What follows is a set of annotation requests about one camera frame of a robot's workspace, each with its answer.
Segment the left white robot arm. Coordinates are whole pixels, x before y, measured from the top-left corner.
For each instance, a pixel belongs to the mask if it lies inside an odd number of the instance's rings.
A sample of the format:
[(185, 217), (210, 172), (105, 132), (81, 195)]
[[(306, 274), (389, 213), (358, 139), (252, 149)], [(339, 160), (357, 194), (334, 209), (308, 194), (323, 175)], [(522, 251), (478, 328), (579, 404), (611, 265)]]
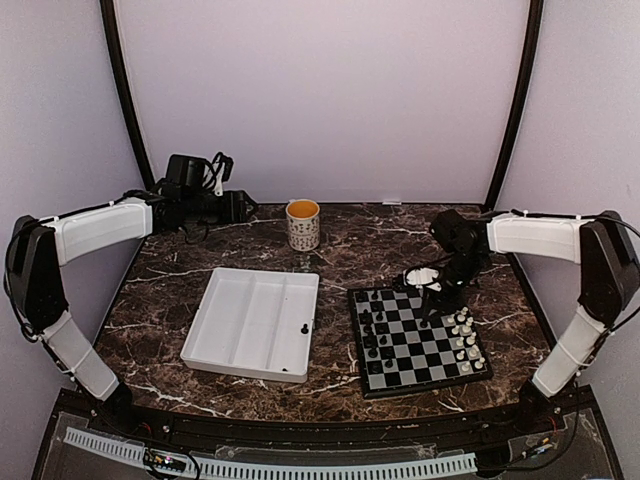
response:
[(99, 356), (71, 314), (62, 270), (69, 263), (130, 241), (185, 229), (242, 224), (257, 212), (244, 190), (227, 190), (234, 166), (222, 152), (213, 159), (174, 154), (163, 178), (147, 190), (72, 212), (14, 224), (4, 260), (3, 287), (24, 338), (39, 343), (61, 372), (103, 405), (101, 417), (120, 436), (141, 427), (132, 393)]

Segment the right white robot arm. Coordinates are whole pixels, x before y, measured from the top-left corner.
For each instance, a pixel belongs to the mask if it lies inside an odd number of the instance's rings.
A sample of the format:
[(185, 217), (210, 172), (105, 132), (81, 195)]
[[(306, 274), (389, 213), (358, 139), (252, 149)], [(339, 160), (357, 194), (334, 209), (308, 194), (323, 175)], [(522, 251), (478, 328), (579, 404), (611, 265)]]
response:
[(579, 265), (574, 317), (531, 380), (541, 395), (551, 398), (587, 366), (638, 292), (639, 258), (630, 239), (635, 232), (615, 211), (586, 217), (508, 212), (479, 219), (466, 219), (454, 210), (441, 212), (431, 222), (430, 233), (451, 258), (426, 281), (423, 314), (460, 310), (464, 288), (492, 253)]

